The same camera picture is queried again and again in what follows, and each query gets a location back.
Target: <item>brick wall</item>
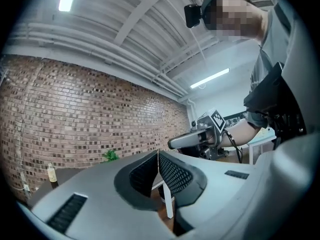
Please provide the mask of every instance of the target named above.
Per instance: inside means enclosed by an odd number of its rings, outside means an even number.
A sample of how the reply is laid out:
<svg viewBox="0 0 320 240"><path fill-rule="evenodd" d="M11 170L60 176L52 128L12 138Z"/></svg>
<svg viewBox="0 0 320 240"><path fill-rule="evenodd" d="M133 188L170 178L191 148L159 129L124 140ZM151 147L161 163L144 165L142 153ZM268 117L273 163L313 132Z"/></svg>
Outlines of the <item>brick wall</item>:
<svg viewBox="0 0 320 240"><path fill-rule="evenodd" d="M50 59L6 56L0 88L1 165L26 201L57 168L90 167L115 149L119 157L156 149L189 129L186 107L92 69Z"/></svg>

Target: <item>vr headset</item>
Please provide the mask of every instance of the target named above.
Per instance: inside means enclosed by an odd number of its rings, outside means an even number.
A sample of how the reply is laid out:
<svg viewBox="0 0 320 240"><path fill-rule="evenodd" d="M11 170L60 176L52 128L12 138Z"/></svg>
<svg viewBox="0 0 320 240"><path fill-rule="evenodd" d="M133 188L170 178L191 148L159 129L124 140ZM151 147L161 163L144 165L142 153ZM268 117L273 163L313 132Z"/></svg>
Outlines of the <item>vr headset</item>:
<svg viewBox="0 0 320 240"><path fill-rule="evenodd" d="M208 30L216 30L216 19L211 18L210 15L210 6L215 6L212 3L215 0L203 0L202 5L189 4L184 7L185 21L186 26L191 29L200 24L200 19L203 19L203 22Z"/></svg>

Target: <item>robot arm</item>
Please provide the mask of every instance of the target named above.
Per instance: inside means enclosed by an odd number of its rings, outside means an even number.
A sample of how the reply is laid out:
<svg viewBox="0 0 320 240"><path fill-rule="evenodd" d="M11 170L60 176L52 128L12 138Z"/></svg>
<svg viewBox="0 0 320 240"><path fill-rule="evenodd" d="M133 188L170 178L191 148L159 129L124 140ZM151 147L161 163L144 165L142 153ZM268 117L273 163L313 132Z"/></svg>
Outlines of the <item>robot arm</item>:
<svg viewBox="0 0 320 240"><path fill-rule="evenodd" d="M168 141L170 149L178 149L180 153L191 157L217 160L222 157L218 154L218 146L223 139L223 135L227 134L230 141L233 140L230 133L225 129L226 121L215 108L210 109L193 121L191 126L189 133Z"/></svg>

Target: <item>mesh grille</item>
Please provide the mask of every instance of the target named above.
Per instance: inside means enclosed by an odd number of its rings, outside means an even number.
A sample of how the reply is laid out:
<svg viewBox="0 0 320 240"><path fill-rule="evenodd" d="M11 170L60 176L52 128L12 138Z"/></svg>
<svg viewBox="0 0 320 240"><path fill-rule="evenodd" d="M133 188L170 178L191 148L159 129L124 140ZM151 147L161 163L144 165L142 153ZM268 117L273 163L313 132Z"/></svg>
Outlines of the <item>mesh grille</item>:
<svg viewBox="0 0 320 240"><path fill-rule="evenodd" d="M159 154L159 171L170 192L175 195L185 189L193 180L193 175L163 155Z"/></svg>

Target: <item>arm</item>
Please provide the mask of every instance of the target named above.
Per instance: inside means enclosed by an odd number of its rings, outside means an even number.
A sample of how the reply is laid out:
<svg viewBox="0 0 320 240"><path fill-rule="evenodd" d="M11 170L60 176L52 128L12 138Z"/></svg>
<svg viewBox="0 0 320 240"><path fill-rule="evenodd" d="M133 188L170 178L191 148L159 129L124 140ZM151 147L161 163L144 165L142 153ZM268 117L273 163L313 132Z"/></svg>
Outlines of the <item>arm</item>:
<svg viewBox="0 0 320 240"><path fill-rule="evenodd" d="M232 135L236 145L241 146L251 141L260 129L261 127L254 127L252 124L249 124L246 119L241 119L236 125L227 128L226 130ZM222 141L219 145L219 148L220 147L232 147L232 144L226 134L223 135Z"/></svg>

